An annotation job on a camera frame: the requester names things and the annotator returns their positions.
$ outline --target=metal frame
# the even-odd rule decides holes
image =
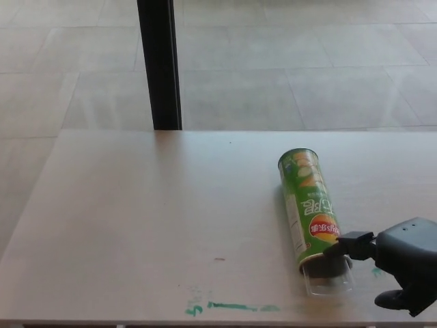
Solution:
[[[182,130],[173,0],[137,0],[155,130]]]

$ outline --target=green chip can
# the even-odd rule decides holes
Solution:
[[[343,266],[323,256],[337,242],[340,229],[317,154],[306,148],[286,152],[278,163],[283,194],[300,272],[311,277],[341,275]]]

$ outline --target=floor tile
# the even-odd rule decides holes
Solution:
[[[138,27],[52,29],[33,71],[133,70],[138,33]]]
[[[309,129],[420,125],[382,68],[290,70],[288,76]]]
[[[137,0],[104,0],[98,26],[137,26],[138,24]]]
[[[178,74],[178,78],[179,78],[179,97],[180,97],[180,111],[181,111],[181,121],[182,121],[182,128],[185,129],[185,79],[184,79],[184,72],[182,72],[181,70],[179,71]]]
[[[427,65],[394,25],[315,28],[334,66]]]
[[[426,61],[431,66],[437,66],[437,58],[427,58]]]
[[[333,0],[351,23],[427,23],[411,0]]]
[[[56,137],[77,74],[0,74],[0,137]]]
[[[20,10],[24,0],[0,0],[0,26],[8,25]]]
[[[265,0],[269,25],[325,25],[349,23],[333,0]]]
[[[367,131],[367,128],[308,128],[307,131]]]
[[[186,26],[265,25],[261,0],[185,0]]]
[[[185,72],[185,130],[302,130],[282,70]]]
[[[176,31],[180,70],[234,68],[225,27],[180,27]]]
[[[153,130],[145,73],[81,73],[64,128]]]
[[[103,0],[25,0],[12,21],[24,27],[96,26]]]
[[[134,70],[137,72],[145,71],[143,41],[141,39],[141,34],[138,36],[137,58],[135,60]]]
[[[229,28],[237,69],[331,67],[322,44],[305,27]]]
[[[437,22],[437,1],[436,0],[413,0],[414,4],[432,22]]]
[[[397,28],[429,62],[437,60],[437,24],[404,24]]]
[[[388,67],[386,71],[422,123],[437,125],[437,67]]]
[[[54,142],[54,138],[0,140],[0,256]]]
[[[0,29],[0,73],[29,72],[48,33],[48,29]]]

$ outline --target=green stain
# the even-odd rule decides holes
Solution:
[[[261,307],[261,309],[259,309],[260,311],[263,312],[277,312],[277,311],[281,311],[281,309],[275,305],[265,305],[263,307]]]
[[[189,314],[190,316],[196,316],[196,311],[198,311],[199,314],[201,314],[203,312],[203,309],[201,306],[196,305],[193,309],[186,309],[185,313]]]
[[[213,303],[208,302],[208,309],[210,308],[223,308],[223,309],[234,309],[234,310],[248,310],[256,312],[258,311],[257,307],[250,307],[243,304],[225,304],[225,303]]]
[[[371,272],[373,273],[373,276],[375,278],[378,278],[378,277],[385,275],[385,272],[379,268],[373,268]]]

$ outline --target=white table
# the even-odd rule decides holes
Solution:
[[[398,285],[370,260],[355,262],[354,292],[308,298],[277,170],[286,150],[314,149],[342,230],[378,232],[437,219],[436,139],[63,131],[0,263],[0,322],[437,323],[434,305],[417,318],[376,307]]]

